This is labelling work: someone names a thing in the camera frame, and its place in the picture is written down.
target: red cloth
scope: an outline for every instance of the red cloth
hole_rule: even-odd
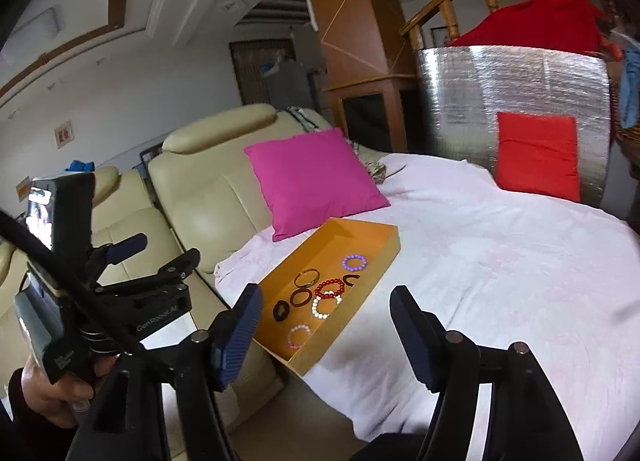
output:
[[[575,118],[498,113],[495,183],[580,202]]]
[[[450,46],[526,46],[586,53],[598,51],[595,19],[602,13],[589,0],[529,0],[490,14]]]

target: pink pillow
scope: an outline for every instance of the pink pillow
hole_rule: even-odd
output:
[[[389,206],[340,129],[244,149],[273,215],[273,242],[343,217]]]

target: yellow box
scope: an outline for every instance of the yellow box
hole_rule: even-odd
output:
[[[264,309],[255,332],[256,341],[297,375],[305,375],[355,315],[399,251],[400,236],[396,226],[329,219],[259,283],[264,294]],[[354,272],[360,278],[351,279],[353,287],[345,285],[342,303],[336,304],[333,299],[319,303],[318,311],[329,317],[319,319],[312,314],[312,298],[302,307],[290,305],[289,316],[284,321],[274,319],[273,307],[279,300],[289,303],[296,290],[294,279],[301,271],[315,268],[320,272],[319,281],[309,288],[314,292],[322,281],[350,275],[350,271],[343,269],[342,260],[354,254],[364,255],[367,267]],[[313,274],[308,275],[310,278],[304,277],[298,284],[313,279]],[[323,291],[336,287],[329,285]],[[299,294],[295,301],[304,300],[303,297]],[[308,325],[312,335],[300,349],[291,349],[287,343],[289,332],[300,324]],[[294,335],[296,343],[302,342],[299,333],[306,334],[304,330],[297,331]]]

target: screw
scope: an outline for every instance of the screw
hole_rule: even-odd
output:
[[[513,344],[513,348],[519,355],[525,355],[529,352],[529,346],[524,342],[516,342]]]
[[[460,344],[460,342],[462,342],[462,333],[458,331],[447,331],[447,334],[444,336],[447,342],[451,342],[452,344]]]
[[[209,332],[205,329],[198,329],[191,333],[191,341],[199,344],[200,342],[204,342],[207,338],[209,338]]]

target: human hand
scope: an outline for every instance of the human hand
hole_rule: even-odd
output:
[[[98,358],[94,364],[95,375],[102,378],[109,374],[117,359],[115,356]],[[70,405],[94,397],[94,388],[70,374],[65,374],[52,385],[33,355],[29,355],[22,370],[22,394],[32,411],[57,427],[73,428],[77,423]]]

